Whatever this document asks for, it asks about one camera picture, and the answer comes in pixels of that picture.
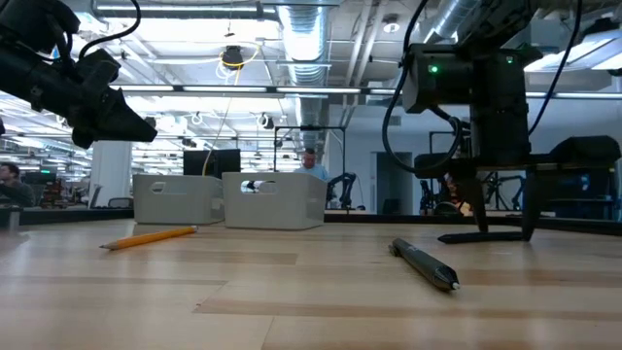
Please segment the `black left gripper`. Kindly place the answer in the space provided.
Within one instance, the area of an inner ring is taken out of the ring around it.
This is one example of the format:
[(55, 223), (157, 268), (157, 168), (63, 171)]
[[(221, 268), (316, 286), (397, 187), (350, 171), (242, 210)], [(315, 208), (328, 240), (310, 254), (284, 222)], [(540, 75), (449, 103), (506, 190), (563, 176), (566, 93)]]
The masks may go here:
[(125, 102), (121, 90), (109, 84), (120, 65), (97, 50), (66, 70), (33, 52), (17, 47), (1, 49), (1, 90), (48, 110), (73, 127), (72, 141), (88, 149), (95, 141), (152, 142), (156, 129)]

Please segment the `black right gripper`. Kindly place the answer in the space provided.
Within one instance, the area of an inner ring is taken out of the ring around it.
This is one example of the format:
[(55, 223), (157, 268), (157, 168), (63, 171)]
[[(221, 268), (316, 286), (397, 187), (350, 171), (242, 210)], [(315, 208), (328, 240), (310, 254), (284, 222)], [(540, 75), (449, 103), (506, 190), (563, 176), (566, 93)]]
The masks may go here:
[[(488, 232), (489, 228), (481, 181), (468, 177), (475, 172), (607, 167), (621, 159), (619, 143), (606, 135), (570, 137), (547, 153), (534, 154), (527, 128), (517, 122), (495, 122), (489, 129), (450, 115), (443, 119), (450, 123), (454, 134), (450, 149), (416, 156), (414, 175), (418, 178), (437, 178), (447, 173), (458, 178), (464, 176), (459, 180), (459, 192), (470, 205), (480, 232)], [(530, 241), (540, 216), (542, 199), (536, 172), (527, 175), (523, 199), (522, 240)]]

